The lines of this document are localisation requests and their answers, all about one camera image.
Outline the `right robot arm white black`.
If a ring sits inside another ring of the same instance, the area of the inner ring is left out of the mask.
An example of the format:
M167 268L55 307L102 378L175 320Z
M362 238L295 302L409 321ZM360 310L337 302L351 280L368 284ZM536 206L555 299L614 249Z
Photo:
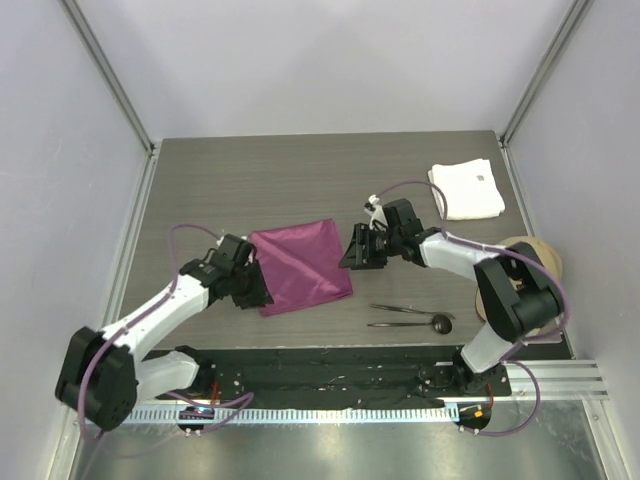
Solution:
M472 395L482 389L534 330L565 316L561 285L540 263L533 247L485 245L424 228L411 202L383 206L371 197L367 223L354 225L339 262L349 270L382 269L399 256L419 267L440 269L476 282L486 320L479 333L452 359L452 387Z

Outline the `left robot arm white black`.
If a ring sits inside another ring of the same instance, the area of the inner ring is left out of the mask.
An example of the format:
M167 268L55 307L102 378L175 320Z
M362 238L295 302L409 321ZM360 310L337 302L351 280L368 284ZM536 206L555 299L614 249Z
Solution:
M99 331L79 329L70 339L55 397L104 431L121 425L140 401L173 391L205 397L214 384L212 360L189 346L159 357L150 353L180 324L224 298L241 309L271 304L259 262L224 272L192 260L130 315Z

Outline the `magenta cloth napkin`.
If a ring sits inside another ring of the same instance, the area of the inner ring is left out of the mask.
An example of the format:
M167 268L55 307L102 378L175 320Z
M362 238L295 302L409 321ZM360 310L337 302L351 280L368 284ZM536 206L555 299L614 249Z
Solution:
M341 239L336 223L311 223L254 231L249 241L273 302L263 317L300 311L353 295L349 273L339 267Z

